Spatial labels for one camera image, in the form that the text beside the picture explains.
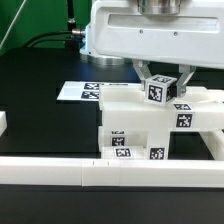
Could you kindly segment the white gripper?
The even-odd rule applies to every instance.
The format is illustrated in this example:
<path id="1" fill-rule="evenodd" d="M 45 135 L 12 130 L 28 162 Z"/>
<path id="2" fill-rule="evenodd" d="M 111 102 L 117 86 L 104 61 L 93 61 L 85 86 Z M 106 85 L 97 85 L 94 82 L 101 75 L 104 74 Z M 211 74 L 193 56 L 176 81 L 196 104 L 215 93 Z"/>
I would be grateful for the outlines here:
<path id="1" fill-rule="evenodd" d="M 132 62 L 142 91 L 151 77 L 149 61 L 183 64 L 178 97 L 195 66 L 224 69 L 224 0 L 181 0 L 176 14 L 144 14 L 140 7 L 140 0 L 96 0 L 91 39 L 99 54 L 139 59 Z"/>

